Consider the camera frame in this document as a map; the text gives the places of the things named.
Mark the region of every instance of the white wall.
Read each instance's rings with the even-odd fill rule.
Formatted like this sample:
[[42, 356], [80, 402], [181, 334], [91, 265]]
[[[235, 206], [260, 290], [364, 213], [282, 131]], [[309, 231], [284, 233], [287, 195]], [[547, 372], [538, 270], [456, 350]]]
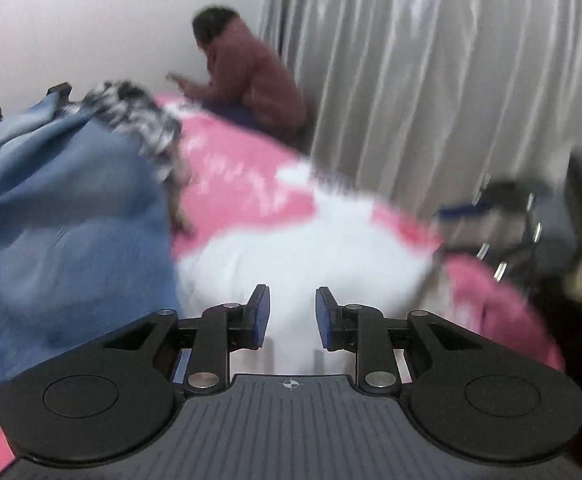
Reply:
[[81, 97], [104, 79], [173, 90], [168, 70], [204, 78], [191, 17], [208, 4], [234, 7], [257, 31], [264, 0], [0, 0], [0, 105], [27, 107], [68, 81]]

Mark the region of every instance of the bed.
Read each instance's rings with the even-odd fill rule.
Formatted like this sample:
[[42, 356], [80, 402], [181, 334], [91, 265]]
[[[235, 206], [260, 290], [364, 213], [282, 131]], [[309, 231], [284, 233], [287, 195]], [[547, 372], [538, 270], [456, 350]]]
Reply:
[[[423, 308], [562, 368], [558, 348], [516, 290], [473, 259], [437, 262], [440, 240], [426, 226], [274, 140], [178, 96], [160, 102], [182, 121], [180, 148], [194, 172], [183, 204], [196, 235], [173, 242], [186, 314], [244, 303], [258, 283], [271, 288], [264, 346], [234, 352], [233, 372], [351, 373], [352, 354], [321, 346], [313, 300], [322, 285], [340, 304], [369, 304], [386, 317]], [[11, 459], [0, 431], [0, 470]]]

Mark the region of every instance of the gray curtain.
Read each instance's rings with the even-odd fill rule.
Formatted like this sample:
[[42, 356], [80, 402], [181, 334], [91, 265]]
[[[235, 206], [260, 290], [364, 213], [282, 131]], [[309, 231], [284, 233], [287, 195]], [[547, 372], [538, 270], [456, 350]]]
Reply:
[[421, 217], [582, 144], [582, 0], [268, 0], [311, 155]]

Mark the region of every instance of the dark hair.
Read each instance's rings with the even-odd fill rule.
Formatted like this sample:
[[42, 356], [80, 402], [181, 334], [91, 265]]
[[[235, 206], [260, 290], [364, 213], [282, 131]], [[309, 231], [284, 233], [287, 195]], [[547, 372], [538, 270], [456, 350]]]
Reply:
[[200, 44], [208, 45], [225, 31], [232, 19], [239, 16], [228, 7], [207, 7], [193, 18], [193, 35]]

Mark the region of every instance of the clothing pile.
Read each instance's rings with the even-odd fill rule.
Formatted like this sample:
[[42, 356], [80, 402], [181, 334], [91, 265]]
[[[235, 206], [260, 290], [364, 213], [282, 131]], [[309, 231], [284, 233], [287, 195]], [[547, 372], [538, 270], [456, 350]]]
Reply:
[[179, 124], [136, 91], [111, 106], [106, 89], [89, 95], [134, 134], [58, 94], [0, 123], [0, 384], [157, 309], [184, 314], [157, 181]]
[[189, 165], [177, 153], [182, 126], [146, 91], [129, 81], [107, 81], [88, 92], [82, 106], [91, 108], [114, 132], [135, 137], [140, 155], [154, 163], [159, 182], [172, 180], [180, 187], [189, 183]]

